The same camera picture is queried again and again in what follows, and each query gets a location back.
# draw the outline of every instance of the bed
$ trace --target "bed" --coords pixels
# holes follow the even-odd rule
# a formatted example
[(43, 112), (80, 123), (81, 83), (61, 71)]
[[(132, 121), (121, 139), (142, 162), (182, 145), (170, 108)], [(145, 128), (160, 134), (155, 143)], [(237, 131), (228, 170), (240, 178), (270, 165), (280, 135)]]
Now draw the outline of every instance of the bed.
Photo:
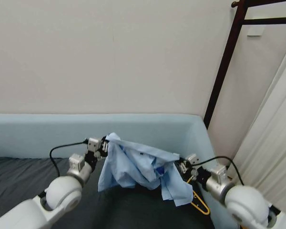
[[(48, 159), (51, 148), (110, 132), (181, 156), (196, 153), (201, 160), (214, 156), (205, 125), (196, 115), (0, 114), (0, 216), (42, 192), (55, 179), (55, 169)], [(84, 152), (85, 146), (55, 151), (53, 156), (61, 157), (56, 159), (61, 174), (67, 171), (67, 158), (72, 153)], [(77, 208), (53, 228), (239, 228), (226, 209), (199, 186), (194, 188), (209, 206), (210, 216), (191, 205), (176, 208), (173, 201), (162, 200), (159, 189), (115, 187), (98, 193), (102, 164), (97, 164)]]

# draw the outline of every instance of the light blue bed headboard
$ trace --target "light blue bed headboard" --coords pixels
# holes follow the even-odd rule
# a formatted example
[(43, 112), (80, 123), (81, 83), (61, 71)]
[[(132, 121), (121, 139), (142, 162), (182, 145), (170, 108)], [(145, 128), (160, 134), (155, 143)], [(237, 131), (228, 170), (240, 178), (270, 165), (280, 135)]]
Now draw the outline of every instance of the light blue bed headboard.
[[(185, 157), (196, 153), (201, 161), (214, 151), (201, 117), (184, 114), (0, 114), (0, 156), (44, 158), (55, 146), (103, 137), (116, 132), (122, 139), (154, 146)], [(86, 146), (58, 149), (54, 157), (82, 154)], [(211, 162), (206, 167), (214, 166)], [(209, 193), (216, 229), (239, 228), (227, 211)]]

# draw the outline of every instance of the light blue shirt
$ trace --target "light blue shirt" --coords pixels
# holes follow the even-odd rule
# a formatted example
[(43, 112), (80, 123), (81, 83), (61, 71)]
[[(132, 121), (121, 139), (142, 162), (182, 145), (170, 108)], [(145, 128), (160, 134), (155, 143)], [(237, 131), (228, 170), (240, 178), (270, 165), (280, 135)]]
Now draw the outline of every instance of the light blue shirt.
[(133, 188), (136, 183), (153, 190), (161, 185), (163, 200), (173, 199), (176, 206), (193, 200), (192, 186), (184, 182), (174, 165), (178, 154), (154, 147), (122, 141), (116, 133), (109, 141), (98, 191), (120, 185)]

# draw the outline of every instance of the black cable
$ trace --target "black cable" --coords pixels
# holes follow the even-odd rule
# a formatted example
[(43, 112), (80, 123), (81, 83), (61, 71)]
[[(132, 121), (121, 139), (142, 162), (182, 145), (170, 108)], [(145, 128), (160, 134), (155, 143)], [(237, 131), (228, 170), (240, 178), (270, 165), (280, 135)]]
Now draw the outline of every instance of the black cable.
[(208, 160), (206, 160), (206, 161), (203, 161), (203, 162), (200, 162), (200, 163), (197, 163), (197, 164), (195, 163), (194, 165), (195, 165), (195, 166), (200, 166), (200, 165), (203, 165), (203, 164), (205, 164), (205, 163), (208, 163), (208, 162), (210, 162), (210, 161), (213, 161), (213, 160), (216, 160), (216, 159), (219, 159), (219, 158), (225, 158), (225, 159), (229, 160), (229, 161), (232, 163), (233, 167), (234, 167), (235, 170), (236, 170), (236, 173), (237, 173), (237, 175), (238, 175), (238, 178), (239, 178), (240, 183), (241, 183), (242, 185), (244, 185), (244, 182), (243, 182), (243, 180), (242, 180), (242, 177), (240, 176), (240, 173), (239, 173), (239, 171), (238, 171), (236, 165), (234, 164), (233, 160), (232, 160), (231, 158), (227, 157), (227, 156), (216, 156), (216, 157), (212, 157), (212, 158), (210, 158), (210, 159), (208, 159)]
[(57, 176), (60, 177), (60, 173), (59, 173), (59, 169), (57, 167), (57, 164), (56, 162), (54, 161), (53, 157), (52, 157), (52, 152), (54, 149), (58, 149), (58, 148), (63, 148), (63, 147), (68, 147), (68, 146), (75, 146), (75, 145), (80, 145), (80, 144), (88, 144), (88, 139), (85, 139), (84, 141), (82, 142), (76, 142), (76, 143), (72, 143), (72, 144), (67, 144), (67, 145), (61, 145), (61, 146), (57, 146), (57, 147), (54, 147), (53, 149), (50, 150), (50, 160), (51, 162), (53, 163), (55, 169), (56, 169), (56, 172), (57, 172)]

